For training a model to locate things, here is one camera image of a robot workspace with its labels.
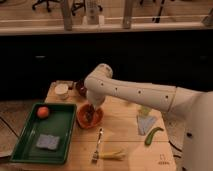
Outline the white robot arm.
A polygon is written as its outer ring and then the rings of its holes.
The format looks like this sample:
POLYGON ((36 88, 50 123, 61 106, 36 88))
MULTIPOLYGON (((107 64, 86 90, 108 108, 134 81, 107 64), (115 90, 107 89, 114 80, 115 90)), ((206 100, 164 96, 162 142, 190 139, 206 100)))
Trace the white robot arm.
POLYGON ((98 108, 106 96, 112 96, 185 117, 182 170, 213 171, 213 91, 121 81, 112 76, 112 68, 105 63, 87 75, 84 86, 90 104, 98 108))

